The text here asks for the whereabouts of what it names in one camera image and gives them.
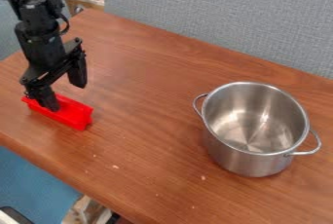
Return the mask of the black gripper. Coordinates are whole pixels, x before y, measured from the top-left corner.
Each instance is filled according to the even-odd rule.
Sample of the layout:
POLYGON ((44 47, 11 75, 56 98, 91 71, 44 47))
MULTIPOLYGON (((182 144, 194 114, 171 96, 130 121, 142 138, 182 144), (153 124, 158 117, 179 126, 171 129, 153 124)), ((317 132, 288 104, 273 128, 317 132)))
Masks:
POLYGON ((74 38, 63 42, 60 26, 48 32, 35 35, 20 22, 15 33, 28 62, 28 67, 20 78, 26 87, 26 97, 52 112, 60 110, 60 103, 51 85, 68 75, 74 86, 87 85, 86 53, 82 49, 82 39, 74 38))

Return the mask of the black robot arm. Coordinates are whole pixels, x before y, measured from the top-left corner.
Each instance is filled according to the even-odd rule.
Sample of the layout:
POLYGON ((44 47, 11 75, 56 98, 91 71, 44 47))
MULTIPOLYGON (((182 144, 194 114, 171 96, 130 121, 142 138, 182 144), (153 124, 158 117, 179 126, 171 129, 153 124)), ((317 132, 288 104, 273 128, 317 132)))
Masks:
POLYGON ((63 36, 71 24, 63 14, 63 0, 7 0, 19 18, 15 33, 28 62, 20 78, 26 97, 52 112, 60 110, 60 103, 52 84, 68 75, 74 86, 87 85, 86 52, 82 39, 67 43, 63 36))

